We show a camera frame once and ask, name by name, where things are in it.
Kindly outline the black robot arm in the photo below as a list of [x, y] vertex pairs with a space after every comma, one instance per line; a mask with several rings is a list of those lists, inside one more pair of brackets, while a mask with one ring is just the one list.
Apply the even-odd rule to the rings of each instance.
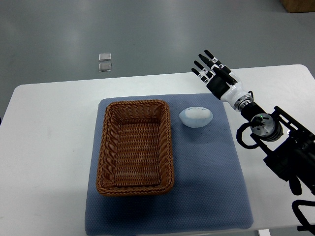
[[245, 91], [239, 77], [208, 50], [199, 54], [201, 70], [192, 68], [207, 89], [220, 101], [229, 104], [246, 120], [236, 132], [243, 148], [261, 148], [265, 164], [279, 178], [287, 181], [294, 195], [302, 194], [301, 184], [315, 192], [315, 136], [276, 106], [273, 113], [265, 112], [254, 102], [252, 91]]

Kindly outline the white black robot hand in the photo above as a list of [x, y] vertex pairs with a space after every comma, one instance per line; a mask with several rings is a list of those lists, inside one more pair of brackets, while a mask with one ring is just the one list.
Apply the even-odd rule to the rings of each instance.
[[247, 92], [243, 90], [242, 83], [239, 78], [233, 77], [230, 73], [224, 72], [223, 64], [208, 50], [204, 50], [206, 56], [199, 54], [199, 58], [209, 67], [213, 72], [208, 71], [198, 61], [194, 64], [206, 75], [202, 75], [195, 68], [191, 71], [204, 83], [208, 90], [219, 100], [227, 103], [240, 103], [247, 97]]

